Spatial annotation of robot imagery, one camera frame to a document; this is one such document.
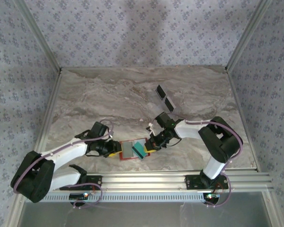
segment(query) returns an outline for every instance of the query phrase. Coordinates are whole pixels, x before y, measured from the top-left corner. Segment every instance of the patterned wallpaper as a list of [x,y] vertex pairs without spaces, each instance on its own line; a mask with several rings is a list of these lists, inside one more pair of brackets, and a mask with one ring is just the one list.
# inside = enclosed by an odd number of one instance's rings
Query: patterned wallpaper
[[273,1],[231,76],[284,211],[284,0]]
[[12,0],[0,1],[0,226],[11,178],[34,147],[56,77]]
[[258,0],[26,0],[62,67],[226,65]]

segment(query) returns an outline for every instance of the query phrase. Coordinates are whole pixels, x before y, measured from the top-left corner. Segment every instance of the wall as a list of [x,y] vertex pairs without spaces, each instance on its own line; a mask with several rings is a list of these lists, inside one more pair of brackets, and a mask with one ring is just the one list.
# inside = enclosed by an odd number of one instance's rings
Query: wall
[[0,226],[10,181],[34,147],[56,75],[13,1],[0,1]]
[[26,0],[62,67],[226,65],[258,1]]
[[262,171],[284,211],[284,0],[266,12],[231,72]]

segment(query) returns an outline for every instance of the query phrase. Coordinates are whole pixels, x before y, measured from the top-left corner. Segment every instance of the marble surface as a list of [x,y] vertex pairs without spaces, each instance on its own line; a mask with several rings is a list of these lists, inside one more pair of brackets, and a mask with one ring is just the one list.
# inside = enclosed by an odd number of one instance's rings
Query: marble surface
[[[145,128],[164,106],[155,92],[158,84],[168,89],[176,113],[189,120],[221,116],[242,137],[244,150],[229,167],[254,167],[254,159],[240,115],[222,67],[103,68],[62,71],[46,149],[68,142],[90,129],[95,121],[114,122],[114,139],[147,137]],[[183,139],[144,160],[120,161],[119,156],[79,157],[88,172],[201,170],[210,154],[201,140]]]

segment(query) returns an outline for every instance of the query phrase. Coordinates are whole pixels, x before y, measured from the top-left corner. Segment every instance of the gray marble tabletop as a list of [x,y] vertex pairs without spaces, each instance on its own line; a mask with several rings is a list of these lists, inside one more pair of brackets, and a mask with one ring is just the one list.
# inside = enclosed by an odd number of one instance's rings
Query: gray marble tabletop
[[[176,105],[175,112],[188,120],[208,120],[216,115],[242,137],[244,149],[229,167],[255,167],[254,158],[222,67],[69,69],[62,79],[53,112],[46,149],[70,141],[90,129],[95,121],[114,122],[114,139],[148,137],[145,128],[165,111],[155,88],[162,84]],[[88,172],[201,170],[210,154],[201,140],[183,139],[178,145],[152,153],[143,160],[79,157]]]

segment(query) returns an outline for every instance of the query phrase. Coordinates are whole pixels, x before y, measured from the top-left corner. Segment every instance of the purple cable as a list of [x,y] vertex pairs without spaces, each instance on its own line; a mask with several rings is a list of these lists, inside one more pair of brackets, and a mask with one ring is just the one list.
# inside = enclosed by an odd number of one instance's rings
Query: purple cable
[[54,155],[54,154],[57,154],[58,152],[66,149],[66,148],[69,148],[70,146],[73,146],[73,145],[76,145],[78,143],[84,143],[84,142],[88,142],[88,141],[96,141],[96,140],[100,140],[100,139],[103,139],[105,138],[106,136],[110,136],[110,134],[112,133],[112,129],[104,136],[101,136],[101,137],[98,137],[98,138],[93,138],[93,139],[86,139],[86,140],[79,140],[79,141],[76,141],[76,142],[73,142],[73,143],[69,143],[69,144],[66,144],[64,145],[63,147],[60,147],[58,148],[57,150],[53,151],[52,153],[49,153],[47,155],[44,155],[44,156],[41,156],[40,158],[38,158],[36,161],[34,161],[24,172],[23,174],[18,178],[17,182],[15,183],[14,185],[14,193],[16,194],[19,194],[17,192],[17,188],[20,184],[20,182],[23,180],[23,178],[25,177],[25,175],[42,159],[44,158],[47,158],[49,157],[50,155]]
[[[187,121],[186,121],[186,124],[190,124],[190,125],[213,124],[213,125],[217,125],[217,126],[219,126],[219,127],[221,127],[221,128],[226,129],[227,131],[229,131],[231,134],[233,134],[233,135],[235,136],[235,138],[237,139],[237,141],[238,141],[238,143],[239,143],[239,146],[240,146],[239,151],[238,151],[234,156],[232,156],[232,157],[230,158],[230,160],[229,160],[229,161],[225,164],[225,166],[223,167],[222,171],[226,168],[226,166],[227,166],[235,157],[237,157],[239,154],[241,154],[241,152],[242,152],[242,150],[243,150],[243,144],[242,144],[242,142],[241,142],[239,136],[237,135],[237,133],[236,133],[234,130],[232,130],[231,128],[229,128],[229,127],[227,127],[227,126],[225,126],[225,125],[223,125],[223,124],[217,123],[217,122],[187,122]],[[222,173],[221,175],[225,176],[226,179],[227,179],[227,182],[228,182],[228,185],[229,185],[229,193],[228,193],[228,196],[227,196],[226,200],[225,200],[223,203],[221,203],[221,204],[214,205],[214,204],[211,203],[211,202],[206,202],[207,204],[210,204],[210,205],[213,206],[213,207],[219,207],[219,206],[221,206],[221,205],[224,205],[224,204],[229,200],[229,198],[230,198],[230,196],[231,196],[231,181],[229,180],[229,177],[228,177],[226,174],[223,174],[223,173]]]
[[101,186],[100,186],[99,184],[96,184],[96,183],[80,183],[80,184],[75,184],[75,185],[67,185],[67,186],[65,186],[65,187],[74,188],[74,187],[80,187],[80,186],[86,186],[86,185],[93,185],[93,186],[96,186],[98,189],[100,189],[101,194],[100,194],[99,199],[98,199],[96,202],[94,202],[94,203],[86,203],[86,202],[83,201],[83,200],[76,200],[76,201],[74,202],[74,204],[73,204],[73,207],[74,207],[74,208],[76,208],[76,203],[77,203],[77,202],[83,202],[83,203],[85,203],[84,206],[78,207],[78,209],[85,209],[85,208],[92,207],[92,206],[98,204],[98,203],[100,202],[100,200],[102,199],[103,190],[102,190]]

